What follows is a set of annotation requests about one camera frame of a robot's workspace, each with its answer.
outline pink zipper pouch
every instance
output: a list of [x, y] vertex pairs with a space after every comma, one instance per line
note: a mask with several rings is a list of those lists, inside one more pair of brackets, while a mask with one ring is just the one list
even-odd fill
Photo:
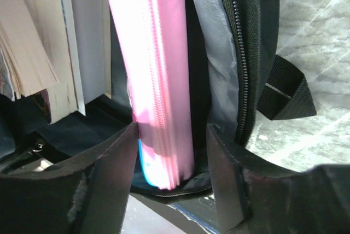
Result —
[[194, 169], [185, 0], [109, 0], [150, 185], [174, 189]]

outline book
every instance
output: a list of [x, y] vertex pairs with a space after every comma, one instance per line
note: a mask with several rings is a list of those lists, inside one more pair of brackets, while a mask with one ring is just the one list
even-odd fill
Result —
[[0, 93], [15, 101], [15, 90], [13, 88], [9, 67], [6, 63], [4, 53], [0, 48]]
[[104, 47], [104, 74], [106, 81], [105, 95], [112, 99], [112, 65], [110, 43], [110, 9], [108, 0], [102, 0], [103, 13], [103, 47]]
[[16, 98], [56, 85], [59, 80], [24, 0], [0, 0], [0, 47]]
[[85, 104], [106, 91], [102, 0], [72, 0]]
[[63, 7], [63, 14], [65, 17], [65, 23], [66, 23], [69, 53], [71, 55], [75, 96], [77, 98], [78, 111], [81, 114], [85, 115], [83, 85], [81, 83], [77, 36], [75, 34], [72, 0], [62, 0], [62, 7]]
[[55, 123], [78, 109], [62, 0], [25, 2], [60, 80], [59, 84], [47, 88], [50, 120]]

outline zipper teeth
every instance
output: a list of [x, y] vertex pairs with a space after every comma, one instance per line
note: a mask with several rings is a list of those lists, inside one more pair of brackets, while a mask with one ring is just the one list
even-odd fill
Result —
[[157, 197], [179, 197], [179, 196], [185, 196], [185, 195], [190, 195], [190, 194], [196, 194], [196, 193], [200, 193], [200, 192], [203, 192], [203, 191], [206, 191], [208, 189], [211, 189], [212, 186], [206, 186], [202, 189], [199, 189], [199, 190], [194, 190], [194, 191], [184, 191], [184, 192], [181, 192], [181, 193], [176, 193], [176, 194], [152, 194], [153, 196], [157, 196]]
[[240, 53], [240, 59], [242, 63], [242, 72], [243, 72], [243, 104], [242, 104], [242, 116], [241, 116], [241, 122], [238, 128], [238, 134], [237, 134], [237, 141], [240, 141], [243, 132], [244, 127], [246, 125], [247, 121], [247, 111], [248, 111], [248, 66], [247, 66], [247, 59], [246, 59], [246, 53], [244, 50], [243, 45], [243, 36], [242, 36], [242, 27], [241, 27], [241, 20], [240, 20], [240, 12], [238, 11], [238, 3], [237, 0], [232, 0], [232, 4], [234, 5], [234, 22], [236, 26], [237, 31], [237, 38], [238, 38], [238, 44], [236, 44], [236, 47], [239, 50]]
[[150, 69], [153, 69], [151, 72], [152, 85], [153, 85], [153, 95], [154, 95], [154, 104], [153, 110], [155, 115], [155, 120], [157, 126], [158, 136], [154, 138], [154, 140], [158, 141], [159, 151], [161, 157], [165, 157], [161, 160], [163, 168], [166, 169], [169, 176], [170, 185], [177, 185], [172, 173], [172, 162], [171, 162], [171, 148], [169, 148], [169, 142], [167, 140], [167, 116], [169, 113], [169, 109], [167, 109], [167, 101], [169, 100], [169, 93], [167, 91], [167, 69], [162, 61], [164, 58], [164, 49], [162, 47], [162, 32], [160, 23], [157, 21], [159, 18], [159, 11], [154, 7], [154, 3], [152, 0], [148, 0], [149, 8], [150, 8], [150, 17], [151, 17], [151, 26], [152, 26], [152, 38], [153, 44], [155, 46], [155, 63], [153, 60], [150, 60], [150, 64], [152, 65]]

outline gray lining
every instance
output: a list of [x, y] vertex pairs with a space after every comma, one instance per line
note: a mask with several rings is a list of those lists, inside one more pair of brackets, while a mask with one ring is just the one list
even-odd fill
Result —
[[202, 27], [212, 93], [209, 122], [233, 139], [237, 129], [239, 82], [235, 43], [222, 0], [194, 0]]

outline black backpack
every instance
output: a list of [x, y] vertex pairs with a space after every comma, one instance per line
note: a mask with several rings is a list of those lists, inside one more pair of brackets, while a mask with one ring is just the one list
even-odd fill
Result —
[[[35, 96], [1, 97], [1, 234], [117, 233], [129, 193], [168, 204], [213, 192], [222, 233], [350, 232], [348, 166], [297, 173], [245, 149], [257, 110], [316, 115], [304, 74], [276, 55], [279, 0], [186, 0], [186, 13], [193, 177], [172, 191], [145, 182], [112, 24], [112, 100], [48, 125]], [[39, 157], [54, 164], [16, 170]]]

